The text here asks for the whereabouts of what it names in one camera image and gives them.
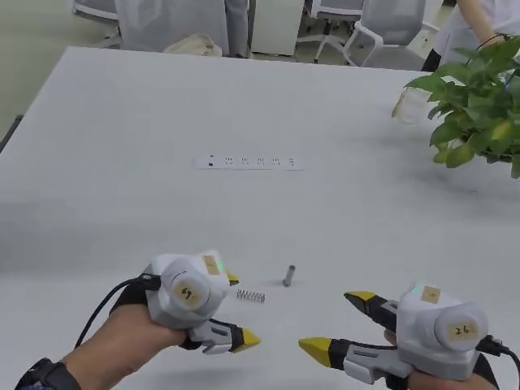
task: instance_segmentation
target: power strip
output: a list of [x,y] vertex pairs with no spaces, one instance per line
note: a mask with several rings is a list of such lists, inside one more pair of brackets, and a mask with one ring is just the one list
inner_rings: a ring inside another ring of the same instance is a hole
[[301,160],[292,157],[234,157],[208,154],[193,160],[195,169],[226,169],[238,171],[303,171]]

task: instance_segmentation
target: round label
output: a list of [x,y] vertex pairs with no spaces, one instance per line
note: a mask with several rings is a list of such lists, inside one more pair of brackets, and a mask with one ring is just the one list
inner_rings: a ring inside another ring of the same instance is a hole
[[201,294],[193,286],[181,280],[173,289],[174,295],[188,307],[195,307],[201,300]]

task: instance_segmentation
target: metal pin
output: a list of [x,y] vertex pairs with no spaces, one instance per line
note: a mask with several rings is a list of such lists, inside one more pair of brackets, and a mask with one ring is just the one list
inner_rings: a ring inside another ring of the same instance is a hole
[[282,282],[284,284],[284,287],[289,287],[291,285],[291,281],[293,280],[295,270],[295,266],[289,266],[289,269],[287,270],[287,275],[285,276],[285,279]]

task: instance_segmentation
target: chair leg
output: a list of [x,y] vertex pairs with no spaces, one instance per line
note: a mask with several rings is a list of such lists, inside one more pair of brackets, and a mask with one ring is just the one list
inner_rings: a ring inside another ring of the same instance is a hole
[[318,52],[314,56],[313,63],[318,63],[319,56],[322,55],[323,48],[327,44],[328,36],[331,33],[331,28],[332,28],[332,22],[330,20],[327,20],[327,22],[325,23],[325,28],[323,29],[323,39],[322,39],[321,43],[319,44]]

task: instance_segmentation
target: wrist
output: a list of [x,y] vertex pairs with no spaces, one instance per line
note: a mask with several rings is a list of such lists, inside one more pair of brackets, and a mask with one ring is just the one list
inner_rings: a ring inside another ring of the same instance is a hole
[[69,373],[76,379],[81,390],[107,390],[125,376],[130,375],[124,356],[119,349],[101,345],[84,344],[62,359]]

